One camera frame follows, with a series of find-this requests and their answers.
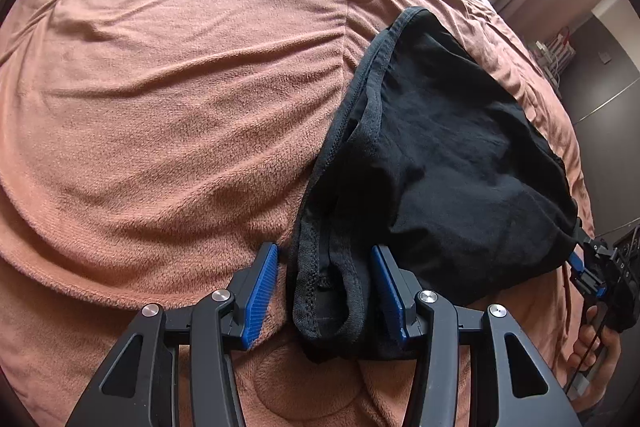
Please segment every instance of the human hand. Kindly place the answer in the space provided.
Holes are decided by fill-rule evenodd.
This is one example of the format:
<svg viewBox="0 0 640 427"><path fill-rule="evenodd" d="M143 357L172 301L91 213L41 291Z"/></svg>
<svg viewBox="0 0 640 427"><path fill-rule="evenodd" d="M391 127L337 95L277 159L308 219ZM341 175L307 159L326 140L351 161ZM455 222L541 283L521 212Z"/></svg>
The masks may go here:
<svg viewBox="0 0 640 427"><path fill-rule="evenodd" d="M591 322L597 313L598 308L596 306L589 308L587 310L587 321ZM580 327L578 340L574 343L574 352L567 360L570 367L578 367L580 360L587 352L587 349L595 336L596 331L593 326L583 325ZM616 365L618 364L621 350L620 334L617 331L604 326L604 328L602 328L602 333L600 334L600 339L596 339L593 346L591 346L589 354L585 357L584 362L580 367L580 371L587 370L596 362L595 351L598 349L598 346L600 346L600 340L602 340L602 345L607 348L605 360L594 375L593 380L591 380L591 383L584 394L572 400L571 405L574 407L575 412L584 411L589 407L593 407L602 399L605 391L607 390L607 384L609 383L609 380L611 380Z"/></svg>

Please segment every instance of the fleece blanket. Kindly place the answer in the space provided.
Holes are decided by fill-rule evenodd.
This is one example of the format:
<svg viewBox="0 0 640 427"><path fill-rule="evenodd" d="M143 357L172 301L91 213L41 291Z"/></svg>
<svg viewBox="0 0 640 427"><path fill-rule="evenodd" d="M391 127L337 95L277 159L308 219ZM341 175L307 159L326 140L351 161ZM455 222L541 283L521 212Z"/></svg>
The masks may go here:
<svg viewBox="0 0 640 427"><path fill-rule="evenodd" d="M286 251L353 71L408 6L518 100L592 232L569 118L477 0L17 0L0 28L0 366L39 425L64 425L136 309L224 287L262 241ZM234 360L247 425L399 426L414 363L313 364L284 300L283 260L258 345ZM563 380L582 305L568 270L490 301ZM463 353L459 425L468 381Z"/></svg>

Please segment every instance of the pink blanket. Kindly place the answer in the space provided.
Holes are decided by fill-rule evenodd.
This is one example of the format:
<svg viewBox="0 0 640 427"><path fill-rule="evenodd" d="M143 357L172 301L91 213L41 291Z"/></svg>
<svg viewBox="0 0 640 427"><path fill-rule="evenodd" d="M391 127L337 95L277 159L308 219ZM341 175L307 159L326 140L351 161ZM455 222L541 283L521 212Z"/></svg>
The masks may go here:
<svg viewBox="0 0 640 427"><path fill-rule="evenodd" d="M569 118L514 33L474 0L18 0L0 28L0 365L61 426L133 310L197 301L285 249L324 134L370 40L437 15L564 160ZM400 425L413 362L314 365L285 325L284 264L260 345L235 359L247 425ZM488 296L560 380L581 301L565 268ZM468 416L463 357L458 416ZM181 370L183 425L188 385Z"/></svg>

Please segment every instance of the blue gripper pad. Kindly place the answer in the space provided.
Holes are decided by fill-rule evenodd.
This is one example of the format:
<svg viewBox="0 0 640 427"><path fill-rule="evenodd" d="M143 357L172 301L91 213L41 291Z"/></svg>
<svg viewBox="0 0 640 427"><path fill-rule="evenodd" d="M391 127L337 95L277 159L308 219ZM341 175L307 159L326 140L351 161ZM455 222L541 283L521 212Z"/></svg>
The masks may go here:
<svg viewBox="0 0 640 427"><path fill-rule="evenodd" d="M244 312L244 330L242 330L240 337L244 349L249 349L260 335L267 306L269 306L271 294L276 285L277 275L278 247L271 245Z"/></svg>
<svg viewBox="0 0 640 427"><path fill-rule="evenodd" d="M380 296L380 308L385 317L386 328L389 336L395 340L399 346L404 347L408 339L408 334L404 324L404 308L396 286L379 247L373 247L372 254L372 275L373 281Z"/></svg>

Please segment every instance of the metal screw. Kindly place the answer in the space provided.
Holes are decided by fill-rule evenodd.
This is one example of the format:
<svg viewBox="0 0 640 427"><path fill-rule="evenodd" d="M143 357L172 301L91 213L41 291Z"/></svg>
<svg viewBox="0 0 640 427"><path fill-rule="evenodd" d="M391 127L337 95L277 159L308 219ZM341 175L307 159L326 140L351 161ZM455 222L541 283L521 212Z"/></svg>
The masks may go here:
<svg viewBox="0 0 640 427"><path fill-rule="evenodd" d="M142 308L142 314L145 317L153 317L154 315L158 315L160 308L157 304L147 304L144 308Z"/></svg>
<svg viewBox="0 0 640 427"><path fill-rule="evenodd" d="M224 302L231 296L231 292L226 288L222 290L216 290L211 294L211 298L216 302Z"/></svg>
<svg viewBox="0 0 640 427"><path fill-rule="evenodd" d="M431 290L422 290L418 293L418 299L422 302L433 303L438 300L438 294L436 292L432 292Z"/></svg>
<svg viewBox="0 0 640 427"><path fill-rule="evenodd" d="M504 317L507 314L507 308L505 308L501 304L492 304L491 306L489 306L489 313L491 313L494 317Z"/></svg>

